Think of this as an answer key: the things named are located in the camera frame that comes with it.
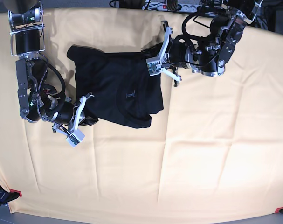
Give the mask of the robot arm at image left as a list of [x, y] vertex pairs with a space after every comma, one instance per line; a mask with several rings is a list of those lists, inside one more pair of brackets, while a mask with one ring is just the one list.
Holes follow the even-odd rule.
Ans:
[[66, 85], [60, 72], [46, 56], [41, 0], [6, 0], [10, 26], [10, 53], [17, 56], [16, 75], [20, 116], [30, 123], [39, 120], [52, 123], [53, 132], [67, 137], [75, 135], [79, 126], [93, 125], [98, 119], [84, 114], [92, 94], [74, 104], [66, 97]]

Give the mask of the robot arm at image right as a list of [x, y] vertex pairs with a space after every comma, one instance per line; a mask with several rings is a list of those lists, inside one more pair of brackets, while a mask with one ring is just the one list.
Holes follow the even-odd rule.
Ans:
[[186, 25], [199, 13], [188, 15], [182, 23], [182, 34], [172, 38], [173, 29], [163, 21], [164, 41], [156, 57], [146, 60], [150, 76], [165, 73], [178, 86], [182, 80], [177, 68], [190, 69], [208, 77], [220, 76], [240, 41], [246, 25], [251, 24], [262, 6], [261, 0], [222, 0], [208, 29], [208, 36], [187, 32]]

